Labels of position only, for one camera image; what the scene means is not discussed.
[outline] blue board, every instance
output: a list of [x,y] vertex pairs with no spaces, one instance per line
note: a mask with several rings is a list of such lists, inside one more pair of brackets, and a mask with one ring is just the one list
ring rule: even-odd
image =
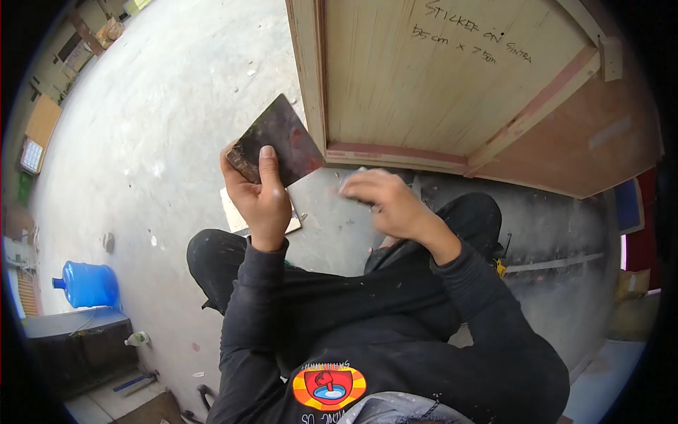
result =
[[614,187],[619,234],[629,234],[645,228],[643,198],[636,178]]

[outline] black pants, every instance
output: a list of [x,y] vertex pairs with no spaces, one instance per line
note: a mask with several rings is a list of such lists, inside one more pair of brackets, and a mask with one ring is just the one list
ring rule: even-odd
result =
[[[502,224],[497,203],[485,193],[468,193],[437,212],[448,227],[488,262],[496,249]],[[233,292],[233,280],[245,258],[245,239],[217,229],[205,229],[188,243],[188,269],[207,296],[203,308],[222,315]],[[461,324],[456,308],[430,268],[423,246],[402,240],[378,249],[367,260],[365,275],[342,277],[286,265],[279,287],[281,322],[290,332],[289,346],[301,347],[286,358],[308,358],[311,343],[324,332],[371,317],[403,314],[418,320],[447,342]],[[294,368],[297,359],[287,362]]]

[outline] water bottle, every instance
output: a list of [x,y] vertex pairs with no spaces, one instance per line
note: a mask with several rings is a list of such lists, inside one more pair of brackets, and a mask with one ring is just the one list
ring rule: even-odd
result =
[[145,345],[149,341],[151,341],[151,338],[148,337],[148,333],[145,331],[139,331],[129,336],[127,340],[125,340],[125,346],[141,346]]
[[74,308],[115,306],[118,301],[118,281],[106,265],[66,261],[62,277],[52,278],[52,287],[63,289]]

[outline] sleeve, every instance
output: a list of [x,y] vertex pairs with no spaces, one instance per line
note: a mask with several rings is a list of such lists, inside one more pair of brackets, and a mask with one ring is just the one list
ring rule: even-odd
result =
[[462,240],[457,259],[431,271],[443,280],[445,291],[468,323],[473,345],[525,346],[538,337],[527,323],[506,284],[468,243]]
[[281,333],[276,327],[279,299],[275,286],[283,280],[285,239],[277,252],[259,252],[247,238],[245,260],[233,282],[221,335],[219,394],[210,409],[208,423],[246,423],[264,405],[281,399],[274,347]]
[[431,269],[473,337],[473,345],[460,349],[456,359],[484,370],[476,383],[487,398],[520,410],[524,423],[555,422],[570,393],[567,367],[532,330],[496,270],[464,241],[457,259],[440,267],[431,261]]

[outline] person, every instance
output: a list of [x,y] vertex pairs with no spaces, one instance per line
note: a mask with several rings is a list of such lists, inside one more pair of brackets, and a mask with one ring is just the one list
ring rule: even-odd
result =
[[[208,423],[559,419],[567,368],[488,264],[501,227],[489,195],[433,213],[396,175],[354,174],[340,194],[374,204],[375,229],[399,241],[375,250],[365,275],[342,277],[285,264],[292,210],[271,146],[261,185],[224,152],[221,169],[250,236],[206,229],[188,244],[203,308],[224,316]],[[473,345],[460,349],[446,342],[462,323]]]

